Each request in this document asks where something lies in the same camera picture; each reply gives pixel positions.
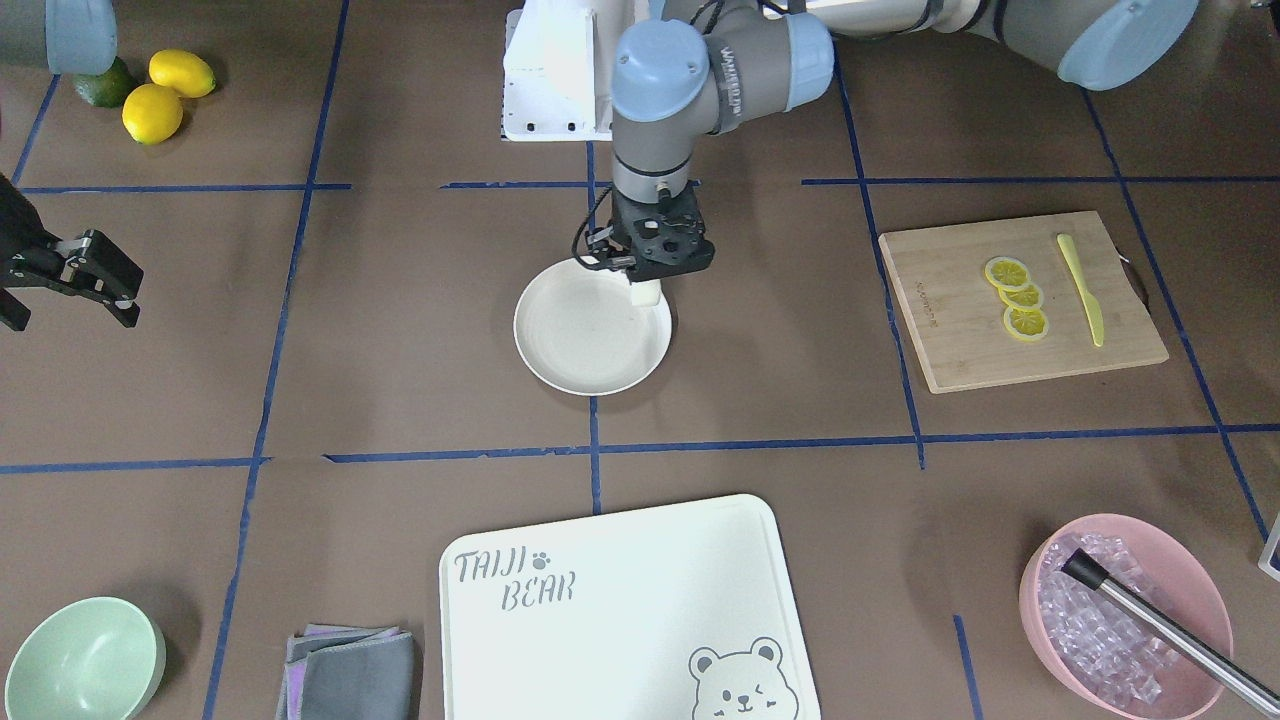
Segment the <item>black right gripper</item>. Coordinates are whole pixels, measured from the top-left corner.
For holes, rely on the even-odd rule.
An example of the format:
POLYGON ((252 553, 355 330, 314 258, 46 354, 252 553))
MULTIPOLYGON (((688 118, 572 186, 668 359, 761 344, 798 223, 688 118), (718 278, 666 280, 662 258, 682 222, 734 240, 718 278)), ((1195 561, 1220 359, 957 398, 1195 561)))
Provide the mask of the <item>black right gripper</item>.
MULTIPOLYGON (((3 268, 14 256, 35 266, 37 279, 54 278, 50 288, 56 292, 87 297, 105 309, 125 328, 134 328, 140 319, 136 304, 143 270, 105 233, 88 229, 74 240, 49 232, 35 208, 8 177, 1 174, 1 252, 3 268), (64 265, 69 269, 68 284, 61 282, 64 265)), ((31 310, 8 290, 0 290, 0 320, 22 332, 29 323, 31 310)))

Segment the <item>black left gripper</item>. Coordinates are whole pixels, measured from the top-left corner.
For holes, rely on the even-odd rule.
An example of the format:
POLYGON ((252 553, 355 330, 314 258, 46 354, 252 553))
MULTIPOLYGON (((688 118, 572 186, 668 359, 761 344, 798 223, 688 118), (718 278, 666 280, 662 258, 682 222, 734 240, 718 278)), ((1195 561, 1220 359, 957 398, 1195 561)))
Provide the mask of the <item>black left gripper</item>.
POLYGON ((581 268, 621 272, 634 284, 705 270, 714 255, 692 190, 677 195, 662 190, 658 202, 639 202, 607 190, 572 238, 572 259, 581 268), (607 199, 609 223, 589 233, 590 217, 607 199))

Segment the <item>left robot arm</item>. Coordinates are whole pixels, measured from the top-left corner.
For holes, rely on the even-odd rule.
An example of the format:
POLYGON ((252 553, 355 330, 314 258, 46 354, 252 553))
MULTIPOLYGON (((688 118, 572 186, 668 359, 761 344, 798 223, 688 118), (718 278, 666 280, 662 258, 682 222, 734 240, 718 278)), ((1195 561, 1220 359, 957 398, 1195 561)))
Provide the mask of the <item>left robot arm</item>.
POLYGON ((617 42, 611 82, 609 223, 580 225, 571 258, 634 283, 707 269, 716 254, 690 184, 696 140, 822 96, 835 37, 919 29, 989 38, 1089 90, 1148 70, 1194 1, 810 1, 767 15, 759 1, 652 1, 617 42))

